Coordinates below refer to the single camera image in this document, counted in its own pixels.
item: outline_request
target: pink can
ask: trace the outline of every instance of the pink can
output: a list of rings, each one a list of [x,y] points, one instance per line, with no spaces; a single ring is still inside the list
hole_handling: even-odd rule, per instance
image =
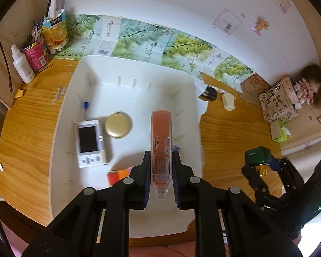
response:
[[[36,42],[26,48],[21,48],[21,50],[35,72],[44,69],[50,61],[50,55],[46,48],[43,35],[41,35]]]

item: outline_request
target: spray bottle cap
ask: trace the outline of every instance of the spray bottle cap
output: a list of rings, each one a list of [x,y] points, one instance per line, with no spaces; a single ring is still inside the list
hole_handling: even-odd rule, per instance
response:
[[[14,61],[18,60],[21,57],[21,52],[20,52],[19,48],[16,47],[15,44],[13,44],[11,46],[11,50],[12,50],[12,57],[13,57]]]

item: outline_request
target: orange juice pouch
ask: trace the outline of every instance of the orange juice pouch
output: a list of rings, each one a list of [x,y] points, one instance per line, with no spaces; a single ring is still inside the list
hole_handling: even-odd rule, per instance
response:
[[[42,27],[42,34],[48,49],[58,49],[63,47],[67,40],[67,25],[65,22],[65,12],[52,20],[46,19]]]

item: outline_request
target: silver screw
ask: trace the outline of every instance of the silver screw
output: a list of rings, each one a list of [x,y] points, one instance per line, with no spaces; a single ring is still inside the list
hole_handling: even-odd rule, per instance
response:
[[[201,181],[199,177],[191,177],[189,180],[193,184],[198,184]]]
[[[131,184],[134,182],[134,179],[131,177],[124,178],[123,182],[127,185]]]
[[[237,186],[232,186],[230,190],[231,190],[231,192],[233,194],[239,194],[240,193],[240,188],[238,188]]]
[[[92,187],[88,187],[83,191],[83,193],[85,195],[92,195],[94,193],[94,189]]]
[[[2,166],[1,161],[0,161],[0,171],[1,171],[1,172],[4,172],[4,171],[5,171],[5,170],[4,170],[4,167]]]

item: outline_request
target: black screen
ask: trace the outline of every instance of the black screen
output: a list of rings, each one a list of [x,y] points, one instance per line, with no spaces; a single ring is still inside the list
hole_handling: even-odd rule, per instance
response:
[[[79,127],[78,131],[80,137],[80,152],[98,151],[95,126]]]

